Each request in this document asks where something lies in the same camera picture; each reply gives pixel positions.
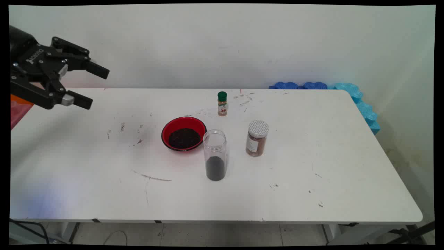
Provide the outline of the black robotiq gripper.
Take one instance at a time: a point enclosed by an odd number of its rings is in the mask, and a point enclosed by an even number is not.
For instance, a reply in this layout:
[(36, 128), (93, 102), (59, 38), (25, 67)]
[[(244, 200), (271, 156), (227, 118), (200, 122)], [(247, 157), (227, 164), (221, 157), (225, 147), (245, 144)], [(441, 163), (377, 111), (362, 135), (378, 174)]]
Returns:
[(55, 36), (51, 45), (46, 46), (12, 25), (10, 65), (11, 94), (44, 109), (75, 105), (89, 110), (93, 100), (66, 90), (61, 79), (73, 70), (85, 70), (103, 79), (107, 79), (110, 72), (95, 63), (86, 48)]

